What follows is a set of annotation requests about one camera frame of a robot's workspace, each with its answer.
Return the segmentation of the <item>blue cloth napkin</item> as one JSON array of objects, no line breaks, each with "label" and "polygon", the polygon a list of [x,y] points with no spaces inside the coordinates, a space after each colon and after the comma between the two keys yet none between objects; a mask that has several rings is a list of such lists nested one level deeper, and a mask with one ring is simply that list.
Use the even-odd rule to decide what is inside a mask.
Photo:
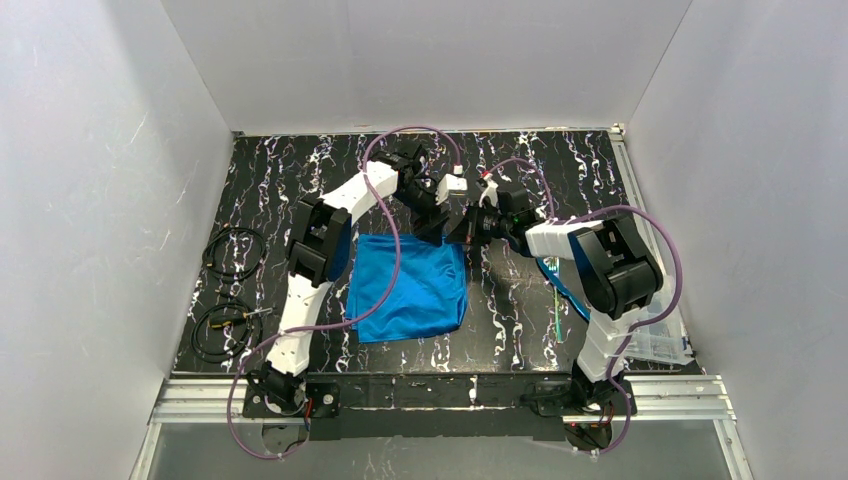
[{"label": "blue cloth napkin", "polygon": [[[412,235],[399,237],[401,263],[385,302],[353,326],[361,343],[441,336],[457,330],[468,308],[463,249],[434,247]],[[359,237],[346,305],[357,318],[378,302],[392,277],[396,259],[390,234]]]}]

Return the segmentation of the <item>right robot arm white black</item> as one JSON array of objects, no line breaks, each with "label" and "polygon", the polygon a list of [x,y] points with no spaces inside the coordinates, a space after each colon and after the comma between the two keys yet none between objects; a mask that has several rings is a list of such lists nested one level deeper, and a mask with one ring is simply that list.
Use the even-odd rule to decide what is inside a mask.
[{"label": "right robot arm white black", "polygon": [[645,212],[617,205],[599,215],[557,220],[526,191],[501,190],[485,181],[480,198],[467,203],[446,237],[467,247],[501,239],[538,263],[554,257],[573,261],[585,295],[574,308],[583,313],[588,329],[568,393],[584,403],[621,389],[623,351],[633,328],[646,322],[646,311],[665,280],[634,220]]}]

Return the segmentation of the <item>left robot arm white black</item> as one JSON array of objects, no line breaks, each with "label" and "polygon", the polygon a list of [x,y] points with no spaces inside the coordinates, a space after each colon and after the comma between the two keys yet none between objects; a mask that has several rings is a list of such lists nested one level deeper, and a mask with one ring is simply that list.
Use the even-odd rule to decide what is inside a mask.
[{"label": "left robot arm white black", "polygon": [[303,374],[312,334],[321,330],[318,318],[327,293],[350,262],[353,227],[370,209],[385,210],[392,197],[410,210],[416,240],[442,245],[448,208],[425,174],[427,159],[421,144],[389,152],[369,149],[365,165],[341,186],[299,200],[286,245],[287,291],[277,337],[249,377],[260,396],[284,411],[305,402]]}]

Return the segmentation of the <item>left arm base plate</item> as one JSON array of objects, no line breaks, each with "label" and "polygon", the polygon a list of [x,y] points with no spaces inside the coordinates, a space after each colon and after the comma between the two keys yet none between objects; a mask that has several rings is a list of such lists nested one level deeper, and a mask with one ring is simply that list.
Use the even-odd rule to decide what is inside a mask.
[{"label": "left arm base plate", "polygon": [[334,418],[340,411],[341,390],[332,382],[299,378],[247,376],[242,416],[251,419]]}]

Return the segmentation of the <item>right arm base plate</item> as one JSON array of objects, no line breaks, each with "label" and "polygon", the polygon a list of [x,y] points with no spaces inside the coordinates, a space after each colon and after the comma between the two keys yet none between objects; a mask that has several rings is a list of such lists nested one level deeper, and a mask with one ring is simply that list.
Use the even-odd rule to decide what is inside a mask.
[{"label": "right arm base plate", "polygon": [[544,418],[577,416],[565,421],[566,440],[577,451],[600,453],[614,442],[613,421],[638,412],[631,384],[621,378],[618,384],[577,376],[543,380],[527,387],[519,404]]}]

